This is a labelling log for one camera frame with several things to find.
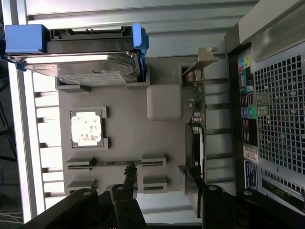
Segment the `green RAM stick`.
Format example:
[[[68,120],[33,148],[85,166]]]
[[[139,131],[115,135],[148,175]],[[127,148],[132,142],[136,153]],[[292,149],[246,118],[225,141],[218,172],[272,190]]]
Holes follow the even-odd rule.
[[[107,167],[107,166],[128,166],[128,165],[140,165],[141,160],[125,160],[125,161],[107,161],[107,162],[95,162],[92,164],[94,167]]]

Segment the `silver CPU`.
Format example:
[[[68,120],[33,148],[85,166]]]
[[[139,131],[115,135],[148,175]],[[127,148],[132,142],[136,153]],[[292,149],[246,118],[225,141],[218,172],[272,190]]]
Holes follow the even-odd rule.
[[[71,117],[73,147],[98,146],[102,142],[102,120],[96,112],[76,112]]]

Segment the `grey parts rack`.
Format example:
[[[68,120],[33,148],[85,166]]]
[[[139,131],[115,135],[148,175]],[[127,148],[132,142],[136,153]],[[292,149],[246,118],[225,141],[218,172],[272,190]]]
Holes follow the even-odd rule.
[[[61,149],[66,194],[81,188],[102,193],[124,180],[126,166],[94,167],[95,162],[144,160],[137,165],[140,193],[181,191],[179,168],[186,163],[185,124],[192,111],[190,87],[182,71],[194,57],[149,58],[149,86],[94,87],[88,93],[59,93]],[[71,117],[96,112],[102,120],[102,146],[73,147]]]

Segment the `black open PC case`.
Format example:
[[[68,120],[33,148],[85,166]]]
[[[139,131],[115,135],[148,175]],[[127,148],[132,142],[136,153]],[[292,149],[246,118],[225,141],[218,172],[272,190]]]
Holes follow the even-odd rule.
[[[225,43],[236,190],[305,216],[305,0],[260,0]]]

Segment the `hard disk in blue carrier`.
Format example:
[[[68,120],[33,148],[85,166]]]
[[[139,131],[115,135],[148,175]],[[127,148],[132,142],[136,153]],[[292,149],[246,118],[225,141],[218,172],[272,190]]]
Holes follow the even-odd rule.
[[[113,30],[48,29],[41,24],[7,25],[0,58],[20,71],[87,87],[146,80],[149,37],[139,23]]]

